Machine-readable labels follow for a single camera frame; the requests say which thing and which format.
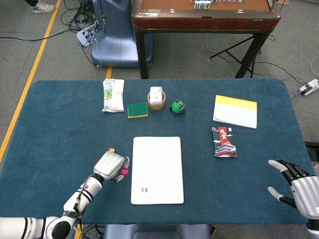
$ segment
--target pink object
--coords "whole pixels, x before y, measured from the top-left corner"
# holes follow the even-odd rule
[[[144,188],[142,188],[142,193],[144,192]],[[145,193],[148,192],[148,188],[145,188]]]
[[[124,176],[126,176],[126,175],[128,175],[129,171],[128,171],[126,168],[123,168],[122,171],[121,171],[121,173],[122,173]]]

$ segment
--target gray carpet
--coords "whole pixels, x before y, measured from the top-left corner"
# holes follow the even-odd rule
[[[77,0],[66,0],[69,7],[76,6]],[[63,3],[51,33],[64,28],[59,18],[66,10]],[[306,82],[318,78],[310,69],[310,62],[319,56],[319,4],[303,0],[290,0],[290,6],[282,9],[283,18],[273,35],[275,41],[267,40],[257,61],[278,64],[291,74]],[[31,13],[28,5],[21,0],[0,1],[0,36],[41,38],[47,28],[51,14]],[[206,46],[217,52],[244,39],[245,35],[205,34]],[[208,62],[211,55],[203,47],[202,34],[157,34],[155,55],[149,67],[151,78],[232,78],[238,65],[227,63],[221,58]],[[0,142],[4,138],[25,82],[29,76],[41,42],[1,41],[0,44]],[[242,57],[248,45],[242,45],[231,52]],[[319,72],[319,60],[313,64]],[[270,74],[279,79],[289,77],[284,71],[268,64],[257,64],[256,73],[261,77]],[[73,33],[49,39],[36,71],[34,81],[41,79],[103,79],[106,68],[92,66]],[[136,68],[114,68],[113,78],[138,79]],[[296,92],[300,85],[293,79],[285,80],[288,89]],[[319,141],[319,91],[292,99],[297,117],[307,141]],[[303,239],[307,238],[305,226],[266,225],[217,226],[216,239]]]

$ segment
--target blue machine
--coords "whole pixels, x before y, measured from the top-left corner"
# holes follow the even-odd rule
[[[131,19],[131,0],[93,0],[100,31],[95,34],[91,57],[102,66],[138,67]],[[145,35],[147,64],[153,60],[154,35]]]

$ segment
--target tape roll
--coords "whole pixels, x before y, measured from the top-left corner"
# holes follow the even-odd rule
[[[152,110],[155,110],[155,111],[158,111],[158,110],[161,110],[164,108],[165,104],[166,104],[166,95],[165,95],[165,92],[163,91],[163,102],[160,106],[152,106],[151,105],[151,102],[150,102],[150,94],[148,94],[148,106],[152,109]]]

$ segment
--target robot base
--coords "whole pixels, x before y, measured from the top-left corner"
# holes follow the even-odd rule
[[[91,57],[95,65],[138,67],[139,59],[134,35],[130,38],[95,36]],[[154,34],[145,35],[146,61],[150,65],[153,60]]]

